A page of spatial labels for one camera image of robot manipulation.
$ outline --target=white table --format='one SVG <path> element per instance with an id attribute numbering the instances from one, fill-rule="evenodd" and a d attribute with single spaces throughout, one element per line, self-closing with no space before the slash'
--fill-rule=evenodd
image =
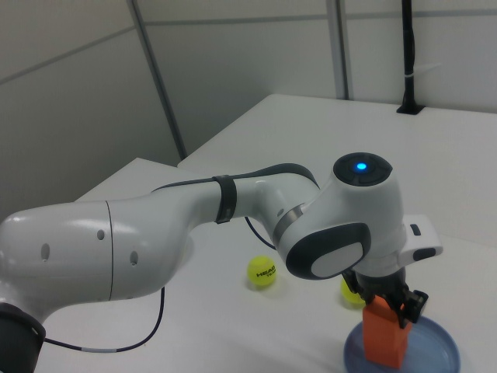
<path id="1" fill-rule="evenodd" d="M 497 288 L 497 115 L 425 108 L 413 117 L 396 109 L 378 103 L 272 95 L 179 168 L 219 175 L 295 162 L 308 167 L 323 185 L 342 155 L 383 156 L 398 174 L 405 212 L 427 214 L 445 246 L 441 257 L 408 268 L 409 286 L 430 295 L 425 315 L 457 341 L 461 371 L 491 371 L 497 346 L 493 296 Z M 326 294 L 337 285 L 323 282 L 308 285 L 323 292 L 315 307 L 329 309 L 328 329 L 325 333 L 320 329 L 315 336 L 315 341 L 321 338 L 321 352 L 306 340 L 301 340 L 301 348 L 315 362 L 329 361 L 342 371 L 339 355 L 326 351 L 344 341 L 352 316 L 343 315 L 338 303 L 328 303 Z M 323 322 L 321 317 L 316 316 L 316 325 Z M 312 334 L 315 329 L 308 327 Z"/>
<path id="2" fill-rule="evenodd" d="M 495 138 L 492 128 L 497 120 L 488 114 L 435 110 L 435 117 L 466 117 L 470 120 L 467 125 L 483 131 L 484 141 L 476 147 L 477 135 L 465 130 L 462 123 L 454 124 L 457 136 L 439 144 L 445 127 L 437 125 L 436 118 L 430 120 L 432 136 L 426 136 L 418 127 L 426 130 L 430 126 L 421 117 L 395 119 L 389 117 L 393 109 L 380 104 L 270 96 L 179 165 L 194 174 L 138 159 L 82 200 L 132 197 L 164 183 L 201 177 L 196 173 L 241 173 L 278 162 L 303 164 L 322 184 L 339 156 L 351 151 L 376 152 L 398 169 L 406 212 L 426 212 L 444 233 L 445 253 L 409 267 L 409 285 L 430 295 L 425 315 L 457 341 L 461 371 L 491 371 L 497 332 L 493 297 L 497 249 L 474 242 L 492 242 L 496 233 L 478 231 L 472 220 L 484 220 L 481 214 L 495 213 L 490 208 L 495 201 L 477 203 L 478 198 L 490 195 L 491 185 L 464 182 L 464 174 L 476 176 L 485 164 L 466 169 L 469 161 L 461 153 L 491 155 L 489 143 Z M 423 138 L 426 145 L 421 145 Z M 467 147 L 459 148 L 463 143 Z M 448 167 L 463 166 L 454 178 L 464 182 L 436 197 L 427 192 L 448 185 L 448 171 L 440 171 L 439 186 L 431 177 L 419 178 L 439 171 L 434 153 L 452 155 L 454 161 Z M 417 155 L 418 163 L 412 155 Z M 469 197 L 458 200 L 460 195 Z M 452 216 L 454 211 L 463 214 Z M 274 258 L 279 274 L 270 288 L 253 291 L 246 283 L 245 266 L 262 253 Z M 47 336 L 86 347 L 126 346 L 148 335 L 158 305 L 159 295 L 154 294 L 124 302 L 68 307 L 46 321 Z M 304 281 L 293 277 L 244 221 L 213 223 L 193 231 L 183 264 L 166 285 L 161 327 L 145 346 L 123 354 L 101 355 L 45 344 L 36 373 L 344 372 L 343 345 L 360 320 L 360 311 L 342 303 L 339 278 Z"/>

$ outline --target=orange block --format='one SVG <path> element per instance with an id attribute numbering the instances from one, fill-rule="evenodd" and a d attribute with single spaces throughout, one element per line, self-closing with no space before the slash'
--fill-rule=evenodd
<path id="1" fill-rule="evenodd" d="M 376 297 L 363 309 L 363 340 L 366 359 L 399 369 L 402 366 L 412 324 L 404 329 L 387 302 Z"/>

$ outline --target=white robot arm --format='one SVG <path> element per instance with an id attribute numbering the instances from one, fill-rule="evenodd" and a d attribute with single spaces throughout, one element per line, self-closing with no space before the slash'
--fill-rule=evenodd
<path id="1" fill-rule="evenodd" d="M 385 298 L 401 327 L 419 317 L 428 297 L 409 291 L 404 267 L 440 254 L 440 241 L 426 217 L 403 215 L 391 166 L 353 153 L 336 162 L 322 190 L 305 168 L 280 165 L 11 215 L 0 225 L 0 371 L 22 372 L 5 335 L 16 336 L 24 349 L 16 356 L 33 371 L 52 312 L 157 291 L 192 229 L 244 216 L 262 223 L 293 275 L 343 274 L 367 302 Z"/>

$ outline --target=blue plate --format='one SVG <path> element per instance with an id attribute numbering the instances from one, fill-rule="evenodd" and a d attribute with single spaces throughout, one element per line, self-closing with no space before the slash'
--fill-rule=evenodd
<path id="1" fill-rule="evenodd" d="M 426 317 L 412 324 L 400 369 L 366 360 L 362 323 L 350 332 L 343 358 L 349 373 L 459 373 L 461 369 L 459 351 L 452 337 L 442 326 Z"/>

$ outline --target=tennis ball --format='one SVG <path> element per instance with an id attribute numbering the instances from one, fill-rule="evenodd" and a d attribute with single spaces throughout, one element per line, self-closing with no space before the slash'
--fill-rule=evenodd
<path id="1" fill-rule="evenodd" d="M 255 285 L 267 286 L 276 278 L 276 267 L 268 256 L 256 256 L 247 266 L 247 277 Z"/>
<path id="2" fill-rule="evenodd" d="M 366 302 L 360 297 L 359 294 L 354 294 L 350 291 L 349 286 L 342 279 L 342 283 L 340 284 L 340 290 L 342 291 L 342 295 L 348 303 L 352 303 L 353 305 L 365 305 Z"/>

